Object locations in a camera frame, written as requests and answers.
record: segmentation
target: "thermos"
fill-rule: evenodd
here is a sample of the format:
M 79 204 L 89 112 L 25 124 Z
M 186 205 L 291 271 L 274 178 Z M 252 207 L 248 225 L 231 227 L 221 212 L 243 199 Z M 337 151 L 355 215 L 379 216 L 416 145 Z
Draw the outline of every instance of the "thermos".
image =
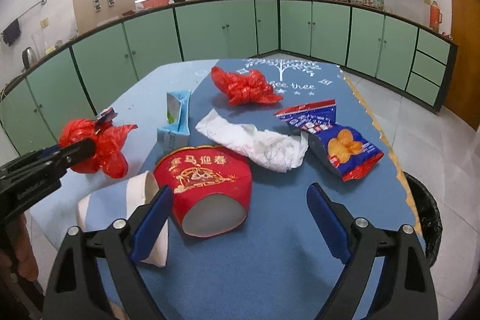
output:
M 435 1 L 430 6 L 430 29 L 438 33 L 439 25 L 442 23 L 442 14 Z

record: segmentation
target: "black trash bin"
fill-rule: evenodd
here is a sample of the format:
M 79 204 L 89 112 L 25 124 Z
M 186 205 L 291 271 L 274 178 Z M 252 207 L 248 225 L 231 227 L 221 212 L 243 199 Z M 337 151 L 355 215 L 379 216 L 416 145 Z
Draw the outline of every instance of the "black trash bin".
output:
M 425 256 L 429 267 L 432 267 L 435 264 L 435 260 L 437 260 L 442 240 L 443 226 L 440 219 L 440 211 L 434 197 L 423 183 L 407 172 L 404 171 L 403 173 L 409 183 L 415 205 L 417 206 L 423 238 L 426 243 Z

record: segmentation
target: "crumpled paper towel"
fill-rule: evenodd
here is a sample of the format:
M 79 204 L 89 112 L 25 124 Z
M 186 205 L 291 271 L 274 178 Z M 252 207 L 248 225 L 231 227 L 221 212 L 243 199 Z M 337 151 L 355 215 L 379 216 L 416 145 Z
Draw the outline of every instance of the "crumpled paper towel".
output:
M 308 148 L 308 136 L 287 136 L 252 124 L 231 124 L 212 109 L 195 127 L 202 135 L 246 156 L 272 171 L 300 167 Z

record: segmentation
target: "table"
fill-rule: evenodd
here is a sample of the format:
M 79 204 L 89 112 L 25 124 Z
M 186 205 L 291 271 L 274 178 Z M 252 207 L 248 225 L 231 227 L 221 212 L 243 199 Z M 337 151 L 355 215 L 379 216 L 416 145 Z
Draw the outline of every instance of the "table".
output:
M 138 173 L 152 150 L 157 127 L 166 124 L 166 93 L 175 90 L 193 91 L 190 144 L 194 146 L 210 143 L 194 126 L 212 106 L 230 122 L 250 122 L 259 129 L 287 133 L 286 126 L 273 118 L 274 111 L 292 104 L 335 98 L 337 122 L 356 128 L 386 156 L 366 178 L 346 183 L 319 166 L 309 153 L 301 167 L 286 174 L 251 164 L 254 182 L 251 207 L 241 228 L 227 235 L 198 240 L 180 235 L 177 227 L 170 224 L 166 267 L 142 265 L 139 271 L 152 297 L 172 319 L 312 319 L 343 265 L 331 257 L 308 212 L 305 200 L 308 185 L 318 181 L 333 201 L 344 203 L 354 217 L 366 217 L 379 228 L 396 230 L 409 223 L 420 232 L 410 189 L 385 136 L 379 132 L 378 123 L 336 65 L 220 60 L 218 65 L 227 71 L 244 73 L 251 68 L 260 69 L 277 92 L 285 96 L 273 108 L 241 108 L 229 106 L 210 78 L 205 79 L 217 61 L 164 65 L 114 102 L 113 107 L 119 113 L 115 124 L 139 126 L 129 134 L 122 150 L 129 163 L 128 178 Z M 93 175 L 68 172 L 61 182 L 61 189 L 31 210 L 56 248 L 68 227 L 76 224 L 78 201 L 115 181 L 101 172 Z M 377 259 L 356 318 L 362 318 L 368 310 L 381 265 L 381 259 Z M 99 266 L 109 298 L 119 303 L 105 262 L 99 260 Z

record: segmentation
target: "red plastic bag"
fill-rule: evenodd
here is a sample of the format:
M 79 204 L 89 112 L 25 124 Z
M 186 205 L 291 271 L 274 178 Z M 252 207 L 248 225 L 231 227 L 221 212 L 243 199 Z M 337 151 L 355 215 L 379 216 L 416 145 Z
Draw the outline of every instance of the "red plastic bag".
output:
M 63 129 L 58 143 L 62 148 L 85 138 L 91 138 L 97 149 L 95 155 L 72 166 L 72 170 L 80 174 L 93 174 L 100 168 L 114 179 L 123 178 L 128 172 L 128 163 L 121 153 L 128 133 L 138 128 L 136 125 L 112 126 L 111 122 L 103 124 L 100 129 L 92 120 L 73 120 Z
M 219 67 L 212 68 L 212 81 L 229 98 L 230 105 L 242 105 L 248 102 L 270 105 L 283 99 L 273 92 L 265 76 L 258 70 L 250 70 L 248 75 L 225 72 Z

